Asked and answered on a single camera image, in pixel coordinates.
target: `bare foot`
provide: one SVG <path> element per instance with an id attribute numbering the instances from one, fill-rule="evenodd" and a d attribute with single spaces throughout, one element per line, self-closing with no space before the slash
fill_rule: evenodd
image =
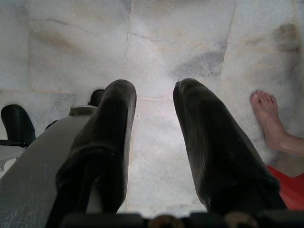
<path id="1" fill-rule="evenodd" d="M 272 150 L 280 150 L 280 142 L 287 135 L 280 119 L 276 99 L 269 93 L 257 91 L 250 102 L 264 133 L 265 142 Z"/>

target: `marble floor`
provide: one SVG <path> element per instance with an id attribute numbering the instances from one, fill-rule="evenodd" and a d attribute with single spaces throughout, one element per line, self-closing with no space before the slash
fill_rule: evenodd
<path id="1" fill-rule="evenodd" d="M 263 161 L 297 175 L 304 159 L 267 148 L 249 96 L 274 94 L 284 126 L 304 137 L 303 44 L 303 0 L 1 0 L 0 108 L 23 106 L 38 136 L 95 89 L 129 80 L 138 102 L 120 211 L 188 215 L 205 208 L 174 110 L 175 83 L 192 77 L 208 86 Z"/>

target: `leg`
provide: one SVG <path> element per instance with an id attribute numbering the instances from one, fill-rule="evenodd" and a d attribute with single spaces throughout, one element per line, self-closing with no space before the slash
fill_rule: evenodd
<path id="1" fill-rule="evenodd" d="M 257 91 L 250 98 L 253 111 L 272 149 L 304 155 L 304 139 L 288 134 L 279 118 L 279 107 L 274 96 Z"/>
<path id="2" fill-rule="evenodd" d="M 176 84 L 175 110 L 200 201 L 208 210 L 285 208 L 278 181 L 224 104 L 194 79 Z"/>

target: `human foot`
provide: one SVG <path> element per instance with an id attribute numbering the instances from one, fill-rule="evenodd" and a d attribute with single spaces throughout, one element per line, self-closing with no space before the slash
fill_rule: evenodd
<path id="1" fill-rule="evenodd" d="M 281 150 L 281 141 L 287 133 L 279 119 L 279 108 L 275 97 L 269 93 L 257 91 L 251 95 L 250 102 L 264 133 L 267 146 L 272 150 Z"/>

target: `white marble tile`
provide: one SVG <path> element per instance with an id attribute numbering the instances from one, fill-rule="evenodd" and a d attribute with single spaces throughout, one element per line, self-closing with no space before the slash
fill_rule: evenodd
<path id="1" fill-rule="evenodd" d="M 0 1 L 0 89 L 27 89 L 27 0 Z"/>
<path id="2" fill-rule="evenodd" d="M 173 102 L 138 99 L 127 200 L 128 211 L 149 217 L 187 215 L 200 205 Z"/>
<path id="3" fill-rule="evenodd" d="M 133 4 L 124 78 L 138 95 L 172 100 L 177 81 L 192 77 L 216 88 L 235 1 L 148 1 Z"/>
<path id="4" fill-rule="evenodd" d="M 32 0 L 32 88 L 86 93 L 121 78 L 130 12 L 131 0 Z"/>
<path id="5" fill-rule="evenodd" d="M 86 105 L 89 100 L 89 95 L 5 90 L 0 90 L 0 97 L 0 110 L 10 104 L 20 105 L 26 110 L 34 125 L 36 137 L 54 120 L 66 117 L 71 106 Z M 6 138 L 5 128 L 0 122 L 0 139 Z"/>
<path id="6" fill-rule="evenodd" d="M 266 163 L 271 153 L 253 115 L 250 95 L 264 90 L 278 100 L 289 126 L 299 89 L 301 41 L 290 1 L 238 1 L 220 76 L 218 96 Z"/>

